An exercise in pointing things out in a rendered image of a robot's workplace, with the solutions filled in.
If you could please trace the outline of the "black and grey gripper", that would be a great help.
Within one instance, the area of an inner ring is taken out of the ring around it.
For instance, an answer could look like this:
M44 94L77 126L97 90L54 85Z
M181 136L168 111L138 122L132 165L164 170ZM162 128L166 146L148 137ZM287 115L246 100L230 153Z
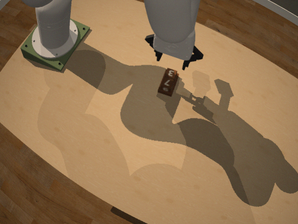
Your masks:
M184 60L182 69L188 67L188 63L203 59L203 54L195 47L195 29L180 43L167 43L159 39L155 34L147 35L145 40L154 49L157 60L160 61L163 54ZM192 54L194 53L194 54Z

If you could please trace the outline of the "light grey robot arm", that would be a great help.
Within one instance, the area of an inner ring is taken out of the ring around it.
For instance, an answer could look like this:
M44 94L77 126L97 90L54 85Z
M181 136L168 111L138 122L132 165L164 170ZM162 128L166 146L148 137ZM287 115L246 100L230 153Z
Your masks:
M38 26L33 33L32 44L41 57L58 58L74 47L78 29L70 20L71 1L22 0L26 5L35 7ZM144 0L153 32L168 43L182 42L194 31L199 4L200 0Z

